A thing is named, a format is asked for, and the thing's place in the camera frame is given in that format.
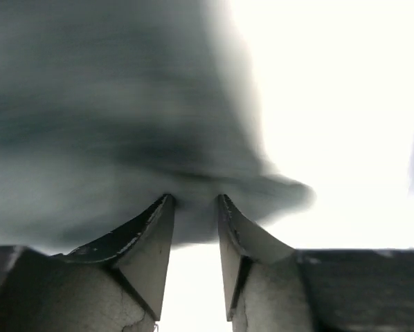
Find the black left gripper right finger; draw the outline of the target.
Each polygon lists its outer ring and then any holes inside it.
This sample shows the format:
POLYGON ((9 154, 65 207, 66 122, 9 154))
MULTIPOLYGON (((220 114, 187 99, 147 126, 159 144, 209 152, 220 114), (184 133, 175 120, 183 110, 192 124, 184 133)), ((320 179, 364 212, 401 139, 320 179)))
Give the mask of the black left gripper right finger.
POLYGON ((414 250, 295 249, 217 197, 234 331, 414 331, 414 250))

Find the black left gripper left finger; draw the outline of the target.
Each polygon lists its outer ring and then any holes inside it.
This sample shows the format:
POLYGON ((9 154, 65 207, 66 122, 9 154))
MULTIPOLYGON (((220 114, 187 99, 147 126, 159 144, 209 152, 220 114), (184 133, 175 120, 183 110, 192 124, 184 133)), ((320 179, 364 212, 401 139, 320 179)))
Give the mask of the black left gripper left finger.
POLYGON ((153 331, 173 226, 166 194, 66 255, 0 246, 0 331, 153 331))

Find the dark green pillowcase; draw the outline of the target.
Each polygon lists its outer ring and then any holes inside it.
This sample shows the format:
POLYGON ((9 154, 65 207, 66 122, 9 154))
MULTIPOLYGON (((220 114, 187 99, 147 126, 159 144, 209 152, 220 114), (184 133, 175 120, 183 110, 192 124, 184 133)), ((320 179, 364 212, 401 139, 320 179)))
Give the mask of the dark green pillowcase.
POLYGON ((176 246, 213 201, 253 221, 309 208, 269 173, 230 1, 0 1, 0 245, 68 250, 177 202, 176 246))

